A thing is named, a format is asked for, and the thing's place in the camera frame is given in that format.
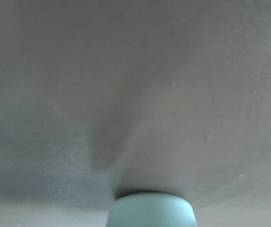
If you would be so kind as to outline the green plastic cup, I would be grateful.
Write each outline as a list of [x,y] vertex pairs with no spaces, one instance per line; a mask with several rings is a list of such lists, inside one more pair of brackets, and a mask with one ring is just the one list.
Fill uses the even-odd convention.
[[108,227],[196,227],[191,205],[160,192],[141,192],[116,200],[109,211]]

